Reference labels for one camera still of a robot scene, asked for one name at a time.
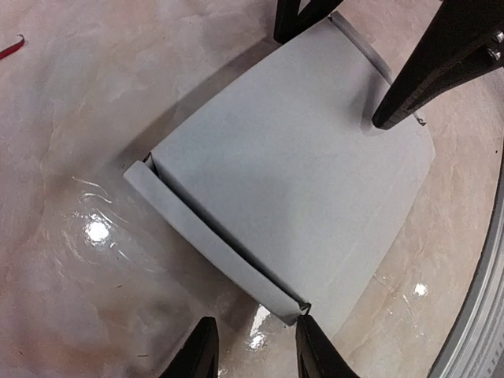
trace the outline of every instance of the screw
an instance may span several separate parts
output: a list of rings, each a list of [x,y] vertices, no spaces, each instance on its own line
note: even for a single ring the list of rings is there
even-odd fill
[[[500,60],[501,58],[501,52],[494,50],[494,49],[487,49],[488,55],[490,55],[492,58],[494,58],[495,61]]]
[[[504,41],[504,33],[502,31],[497,31],[491,38],[495,43],[502,43]]]

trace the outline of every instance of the red object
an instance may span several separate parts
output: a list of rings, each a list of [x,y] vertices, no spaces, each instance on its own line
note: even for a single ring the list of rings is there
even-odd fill
[[[4,57],[8,57],[10,54],[15,53],[18,51],[21,47],[24,45],[24,37],[22,34],[17,35],[18,37],[21,37],[21,41],[18,43],[14,43],[12,46],[7,47],[5,50],[0,51],[0,61]]]

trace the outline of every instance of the glossy floor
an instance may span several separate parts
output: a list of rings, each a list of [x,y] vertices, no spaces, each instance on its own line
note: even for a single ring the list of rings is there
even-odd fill
[[[340,11],[395,72],[436,0]],[[222,377],[295,376],[294,329],[180,238],[121,178],[278,46],[271,0],[8,1],[0,39],[0,375],[144,377],[215,316]],[[504,75],[426,106],[436,159],[398,238],[337,335],[363,377],[424,377],[486,235]]]

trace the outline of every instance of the marble tile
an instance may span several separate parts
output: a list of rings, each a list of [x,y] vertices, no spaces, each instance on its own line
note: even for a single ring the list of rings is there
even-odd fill
[[[122,179],[274,51],[272,0],[7,0],[0,41],[0,375],[155,376],[215,316],[220,375],[295,376],[286,328]],[[395,72],[439,3],[342,4]],[[363,377],[426,375],[480,255],[502,153],[494,72],[424,108],[437,157],[394,246],[337,335]]]

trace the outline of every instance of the marble floor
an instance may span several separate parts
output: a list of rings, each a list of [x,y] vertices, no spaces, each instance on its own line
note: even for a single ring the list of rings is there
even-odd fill
[[[339,10],[398,72],[437,0]],[[221,377],[296,375],[286,328],[122,179],[278,45],[273,0],[5,0],[0,61],[0,376],[151,377],[200,317]],[[363,378],[425,377],[480,256],[504,136],[504,74],[422,113],[436,159],[404,227],[332,341]]]

